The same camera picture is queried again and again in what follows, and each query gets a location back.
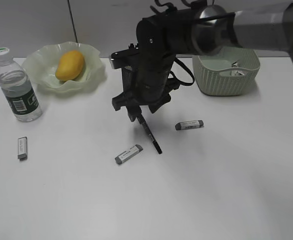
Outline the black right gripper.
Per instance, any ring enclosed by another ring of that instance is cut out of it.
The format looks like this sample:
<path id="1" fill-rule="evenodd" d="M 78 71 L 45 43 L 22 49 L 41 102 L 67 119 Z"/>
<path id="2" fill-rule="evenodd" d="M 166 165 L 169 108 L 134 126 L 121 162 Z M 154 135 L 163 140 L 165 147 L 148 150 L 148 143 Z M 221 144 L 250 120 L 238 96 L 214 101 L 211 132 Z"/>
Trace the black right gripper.
<path id="1" fill-rule="evenodd" d="M 170 91 L 177 89 L 173 79 L 168 79 L 174 60 L 174 54 L 152 55 L 140 53 L 139 48 L 128 48 L 117 51 L 109 56 L 113 69 L 126 66 L 138 68 L 136 80 L 136 96 L 133 99 L 125 97 L 124 92 L 112 99 L 113 108 L 118 111 L 126 107 L 131 122 L 142 122 L 140 106 L 148 106 L 155 113 L 163 105 L 171 101 Z"/>

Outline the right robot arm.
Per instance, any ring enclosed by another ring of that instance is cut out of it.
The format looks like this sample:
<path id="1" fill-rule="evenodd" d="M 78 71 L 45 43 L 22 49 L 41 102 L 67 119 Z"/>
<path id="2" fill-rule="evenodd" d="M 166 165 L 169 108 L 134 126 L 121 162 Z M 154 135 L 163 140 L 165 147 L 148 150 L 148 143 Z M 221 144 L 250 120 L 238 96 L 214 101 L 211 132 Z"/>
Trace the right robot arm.
<path id="1" fill-rule="evenodd" d="M 212 56 L 223 47 L 288 53 L 293 63 L 293 1 L 227 12 L 205 0 L 172 3 L 143 18 L 136 27 L 137 44 L 111 54 L 114 69 L 122 71 L 123 91 L 113 108 L 127 109 L 131 121 L 141 120 L 143 106 L 154 113 L 171 100 L 183 84 L 172 73 L 177 55 Z"/>

